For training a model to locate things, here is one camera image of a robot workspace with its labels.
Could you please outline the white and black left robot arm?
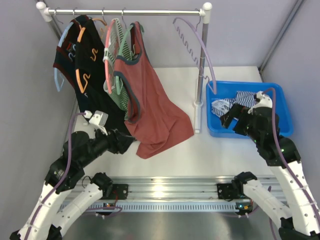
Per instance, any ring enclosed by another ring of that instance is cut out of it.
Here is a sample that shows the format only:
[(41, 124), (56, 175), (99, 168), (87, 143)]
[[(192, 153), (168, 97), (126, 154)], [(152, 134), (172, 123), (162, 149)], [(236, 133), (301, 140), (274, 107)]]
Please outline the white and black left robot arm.
[(104, 134), (96, 130), (90, 138), (76, 131), (63, 145), (62, 155), (54, 161), (44, 179), (41, 194), (25, 225), (10, 235), (11, 240), (61, 240), (72, 224), (96, 201), (116, 194), (113, 180), (97, 172), (82, 192), (67, 206), (61, 205), (85, 176), (85, 167), (105, 152), (124, 154), (135, 141), (117, 130)]

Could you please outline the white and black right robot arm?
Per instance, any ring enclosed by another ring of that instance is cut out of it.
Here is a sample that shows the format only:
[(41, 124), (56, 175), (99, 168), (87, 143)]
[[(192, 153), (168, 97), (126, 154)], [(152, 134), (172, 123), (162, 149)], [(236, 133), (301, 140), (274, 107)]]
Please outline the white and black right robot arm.
[(236, 103), (220, 117), (224, 128), (228, 128), (233, 119), (237, 119), (233, 131), (255, 143), (257, 152), (275, 175), (286, 204), (266, 190), (249, 171), (239, 173), (232, 180), (234, 194), (253, 200), (276, 225), (281, 239), (318, 240), (320, 209), (305, 179), (296, 145), (279, 133), (275, 109), (267, 106), (249, 109)]

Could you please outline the blue white striped tank top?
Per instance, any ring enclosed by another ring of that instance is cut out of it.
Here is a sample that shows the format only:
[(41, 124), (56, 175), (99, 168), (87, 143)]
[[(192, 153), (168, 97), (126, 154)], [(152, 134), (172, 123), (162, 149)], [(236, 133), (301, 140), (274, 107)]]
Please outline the blue white striped tank top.
[(221, 117), (226, 114), (234, 104), (251, 108), (255, 105), (255, 94), (255, 92), (250, 91), (237, 91), (234, 97), (213, 101), (211, 103), (211, 112), (214, 115)]

